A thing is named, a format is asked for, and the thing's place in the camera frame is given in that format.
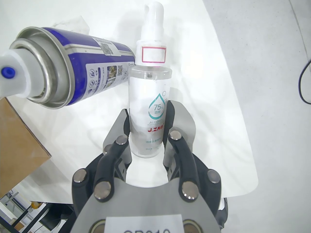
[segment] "yellow object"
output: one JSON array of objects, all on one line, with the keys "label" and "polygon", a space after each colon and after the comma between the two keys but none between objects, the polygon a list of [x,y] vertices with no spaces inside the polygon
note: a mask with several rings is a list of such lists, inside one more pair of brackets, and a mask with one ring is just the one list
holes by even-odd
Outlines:
[{"label": "yellow object", "polygon": [[43,203],[38,203],[38,202],[31,202],[31,208],[32,209],[38,209]]}]

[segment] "spray can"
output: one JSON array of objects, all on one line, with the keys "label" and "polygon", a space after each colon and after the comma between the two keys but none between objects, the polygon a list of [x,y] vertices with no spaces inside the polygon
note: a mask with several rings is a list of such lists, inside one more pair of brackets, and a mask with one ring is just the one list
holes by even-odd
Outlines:
[{"label": "spray can", "polygon": [[127,81],[134,61],[124,44],[28,27],[0,57],[0,96],[17,95],[58,109]]}]

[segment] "white table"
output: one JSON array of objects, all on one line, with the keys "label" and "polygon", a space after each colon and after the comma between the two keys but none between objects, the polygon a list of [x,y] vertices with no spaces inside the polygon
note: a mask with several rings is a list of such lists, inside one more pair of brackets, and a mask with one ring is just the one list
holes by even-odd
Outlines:
[{"label": "white table", "polygon": [[[0,51],[27,26],[51,26],[82,15],[90,35],[135,49],[143,6],[152,0],[0,0]],[[193,153],[222,177],[222,196],[244,195],[258,184],[245,124],[216,32],[202,0],[157,0],[164,5],[170,99],[180,101],[196,123]],[[102,142],[121,109],[126,84],[60,110],[25,99],[10,102],[52,158],[17,185],[29,200],[71,203],[73,173],[102,152]],[[150,187],[167,182],[163,154],[133,156],[127,182]]]}]

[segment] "cardboard box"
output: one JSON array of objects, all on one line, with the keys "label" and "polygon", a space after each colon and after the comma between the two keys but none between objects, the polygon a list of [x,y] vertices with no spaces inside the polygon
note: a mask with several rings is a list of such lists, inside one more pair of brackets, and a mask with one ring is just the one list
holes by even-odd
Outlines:
[{"label": "cardboard box", "polygon": [[0,198],[50,157],[10,102],[0,100]]}]

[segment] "white spray cap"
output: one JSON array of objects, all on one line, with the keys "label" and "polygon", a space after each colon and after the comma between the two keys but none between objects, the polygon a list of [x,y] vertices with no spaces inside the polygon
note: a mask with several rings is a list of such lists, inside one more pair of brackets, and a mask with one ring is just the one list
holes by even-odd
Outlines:
[{"label": "white spray cap", "polygon": [[141,28],[141,40],[162,41],[164,8],[158,1],[145,5],[145,20]]},{"label": "white spray cap", "polygon": [[43,89],[43,72],[30,51],[14,49],[0,56],[0,97],[35,97],[39,96]]},{"label": "white spray cap", "polygon": [[164,8],[158,1],[145,6],[145,20],[141,39],[137,41],[135,65],[162,67],[165,63],[166,46],[162,42]]}]

